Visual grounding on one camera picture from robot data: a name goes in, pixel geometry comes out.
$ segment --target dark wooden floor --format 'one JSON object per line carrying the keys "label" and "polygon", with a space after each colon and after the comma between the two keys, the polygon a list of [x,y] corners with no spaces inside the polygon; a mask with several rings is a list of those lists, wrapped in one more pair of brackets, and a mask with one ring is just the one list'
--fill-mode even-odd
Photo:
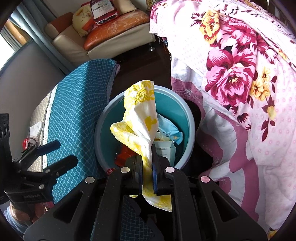
{"label": "dark wooden floor", "polygon": [[111,99],[141,80],[152,80],[154,85],[172,89],[170,54],[158,40],[153,46],[156,49],[152,52],[149,45],[143,45],[114,58],[120,64],[120,72],[114,80]]}

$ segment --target trash can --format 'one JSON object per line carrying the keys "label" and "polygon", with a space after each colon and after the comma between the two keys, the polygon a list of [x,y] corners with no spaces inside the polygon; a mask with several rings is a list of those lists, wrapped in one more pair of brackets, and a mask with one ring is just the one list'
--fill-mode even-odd
{"label": "trash can", "polygon": [[[173,122],[183,132],[183,141],[177,147],[175,168],[182,169],[189,160],[195,139],[195,124],[187,103],[175,92],[162,86],[154,86],[156,112]],[[123,120],[125,112],[124,92],[117,95],[103,110],[94,133],[94,148],[97,160],[105,172],[115,165],[116,151],[121,144],[111,134],[110,126]]]}

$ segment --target small cardboard box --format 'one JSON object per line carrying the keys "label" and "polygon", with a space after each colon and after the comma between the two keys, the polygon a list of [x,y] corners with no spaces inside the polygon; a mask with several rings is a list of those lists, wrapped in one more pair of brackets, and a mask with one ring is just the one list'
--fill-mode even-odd
{"label": "small cardboard box", "polygon": [[154,141],[156,153],[159,156],[164,156],[168,159],[170,166],[175,165],[176,147],[172,141]]}

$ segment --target leather sofa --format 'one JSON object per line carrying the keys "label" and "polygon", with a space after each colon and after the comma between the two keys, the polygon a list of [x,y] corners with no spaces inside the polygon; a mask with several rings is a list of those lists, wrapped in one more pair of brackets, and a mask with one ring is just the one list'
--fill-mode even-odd
{"label": "leather sofa", "polygon": [[74,66],[91,59],[113,58],[128,50],[155,41],[149,33],[150,17],[141,10],[119,16],[80,37],[72,26],[72,13],[66,13],[44,27],[55,48]]}

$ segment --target bed sheet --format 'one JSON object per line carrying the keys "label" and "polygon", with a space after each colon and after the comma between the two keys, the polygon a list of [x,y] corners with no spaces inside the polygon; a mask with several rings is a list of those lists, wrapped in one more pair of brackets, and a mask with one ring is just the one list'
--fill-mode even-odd
{"label": "bed sheet", "polygon": [[168,40],[173,90],[195,102],[206,172],[265,230],[296,201],[296,44],[248,0],[167,0],[150,32]]}

